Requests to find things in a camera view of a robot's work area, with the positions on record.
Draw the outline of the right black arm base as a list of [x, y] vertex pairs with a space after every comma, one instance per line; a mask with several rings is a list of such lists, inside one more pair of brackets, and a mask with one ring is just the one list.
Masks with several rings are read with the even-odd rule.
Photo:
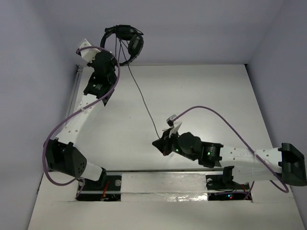
[[209, 201], [252, 200], [247, 194], [250, 190], [249, 183], [239, 184], [234, 181], [234, 166], [227, 166], [222, 174], [206, 175], [206, 188]]

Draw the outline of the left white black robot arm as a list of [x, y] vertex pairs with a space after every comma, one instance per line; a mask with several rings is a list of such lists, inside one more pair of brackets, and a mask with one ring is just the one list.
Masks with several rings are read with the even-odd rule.
[[106, 185], [105, 170], [89, 162], [78, 144], [94, 117], [106, 105], [120, 77], [120, 64], [107, 50], [97, 52], [89, 62], [94, 69], [77, 110], [59, 123], [47, 137], [42, 154], [44, 173], [54, 185], [67, 186], [52, 179], [49, 170], [71, 176], [73, 181], [89, 180], [96, 189]]

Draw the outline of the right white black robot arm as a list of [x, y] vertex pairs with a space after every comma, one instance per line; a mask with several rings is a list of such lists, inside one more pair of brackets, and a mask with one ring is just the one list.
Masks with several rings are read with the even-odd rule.
[[278, 178], [287, 185], [307, 184], [305, 157], [290, 143], [282, 143], [279, 148], [260, 149], [252, 153], [249, 149], [204, 142], [190, 132], [180, 135], [168, 129], [160, 139], [153, 141], [152, 145], [164, 156], [174, 152], [197, 161], [206, 168], [222, 167], [221, 181], [226, 188], [251, 181]]

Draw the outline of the black over-ear headphones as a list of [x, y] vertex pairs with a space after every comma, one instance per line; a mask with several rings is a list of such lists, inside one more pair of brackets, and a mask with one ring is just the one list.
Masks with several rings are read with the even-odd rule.
[[120, 63], [120, 66], [122, 67], [129, 65], [141, 53], [141, 50], [144, 45], [143, 32], [130, 25], [123, 25], [123, 24], [106, 28], [105, 33], [100, 42], [100, 46], [102, 48], [105, 47], [106, 40], [112, 34], [115, 34], [116, 38], [118, 38], [119, 40], [129, 42], [127, 50], [130, 55], [130, 58], [125, 62]]

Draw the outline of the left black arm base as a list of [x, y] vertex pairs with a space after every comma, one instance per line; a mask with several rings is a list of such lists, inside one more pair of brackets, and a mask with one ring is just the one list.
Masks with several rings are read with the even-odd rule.
[[86, 202], [121, 201], [121, 179], [121, 174], [107, 174], [105, 169], [103, 169], [98, 181], [80, 179], [76, 200]]

